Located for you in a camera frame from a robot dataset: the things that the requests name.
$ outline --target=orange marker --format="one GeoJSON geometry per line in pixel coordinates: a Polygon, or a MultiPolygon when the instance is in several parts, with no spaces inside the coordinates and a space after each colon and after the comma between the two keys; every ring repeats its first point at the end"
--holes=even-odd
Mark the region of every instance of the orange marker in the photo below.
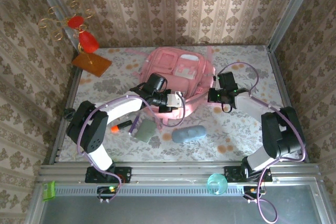
{"type": "Polygon", "coordinates": [[[128,120],[128,121],[126,121],[126,122],[123,122],[123,123],[120,123],[120,124],[118,124],[118,125],[112,126],[112,127],[111,127],[111,132],[112,132],[112,133],[116,133],[116,132],[118,132],[119,130],[121,130],[121,129],[123,129],[123,128],[125,128],[125,127],[131,125],[131,124],[132,124],[132,121],[131,121],[131,120],[128,120]]]}

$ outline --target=teal cup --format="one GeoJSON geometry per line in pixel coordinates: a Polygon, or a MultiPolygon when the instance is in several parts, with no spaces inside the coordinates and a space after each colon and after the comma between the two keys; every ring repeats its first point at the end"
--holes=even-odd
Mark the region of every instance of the teal cup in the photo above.
{"type": "Polygon", "coordinates": [[[206,183],[206,188],[211,194],[223,194],[227,190],[227,180],[222,174],[213,174],[209,177],[208,182],[206,183]]]}

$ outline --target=green clip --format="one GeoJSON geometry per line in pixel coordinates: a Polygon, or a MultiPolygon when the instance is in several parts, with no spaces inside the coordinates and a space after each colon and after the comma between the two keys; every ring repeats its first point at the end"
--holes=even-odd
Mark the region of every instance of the green clip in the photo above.
{"type": "Polygon", "coordinates": [[[43,201],[54,199],[55,197],[55,181],[43,184],[43,201]]]}

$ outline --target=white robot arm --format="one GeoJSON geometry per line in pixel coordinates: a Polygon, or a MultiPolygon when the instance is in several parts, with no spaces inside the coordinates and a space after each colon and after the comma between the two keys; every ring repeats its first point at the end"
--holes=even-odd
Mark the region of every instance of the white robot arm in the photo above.
{"type": "MultiPolygon", "coordinates": [[[[160,92],[166,79],[158,74],[152,74],[146,83],[142,83],[135,88],[128,91],[125,96],[138,96],[143,98],[149,105],[156,105],[159,107],[159,112],[169,112],[174,108],[182,106],[180,99],[181,93],[171,93],[171,90],[164,90],[160,92]]],[[[67,135],[77,143],[79,132],[83,126],[88,115],[99,106],[105,104],[91,103],[84,101],[80,104],[77,111],[71,109],[65,116],[70,121],[67,127],[67,135]]],[[[90,156],[92,162],[101,170],[107,170],[112,166],[113,161],[107,154],[102,142],[106,127],[113,120],[138,111],[144,108],[143,101],[137,98],[121,99],[116,103],[106,106],[97,111],[91,121],[85,128],[82,136],[80,146],[90,156]]]]}
{"type": "MultiPolygon", "coordinates": [[[[232,108],[247,113],[261,123],[263,145],[243,159],[241,169],[245,178],[264,169],[276,158],[301,149],[289,125],[260,100],[253,98],[247,89],[239,89],[231,72],[219,74],[217,80],[221,89],[210,89],[208,102],[229,104],[232,108]]],[[[273,108],[293,124],[305,143],[295,110],[292,107],[273,106],[273,108]]]]}

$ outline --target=patterned wallpaper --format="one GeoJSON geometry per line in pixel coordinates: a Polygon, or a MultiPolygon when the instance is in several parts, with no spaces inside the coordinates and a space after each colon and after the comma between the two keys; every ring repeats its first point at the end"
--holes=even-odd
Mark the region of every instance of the patterned wallpaper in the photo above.
{"type": "Polygon", "coordinates": [[[304,0],[276,56],[336,209],[336,0],[304,0]]]}
{"type": "Polygon", "coordinates": [[[72,46],[36,23],[46,0],[0,0],[0,223],[23,223],[58,129],[72,46]]]}
{"type": "MultiPolygon", "coordinates": [[[[69,13],[74,13],[69,4],[69,13]]],[[[262,44],[289,0],[81,0],[102,47],[262,44]]]]}

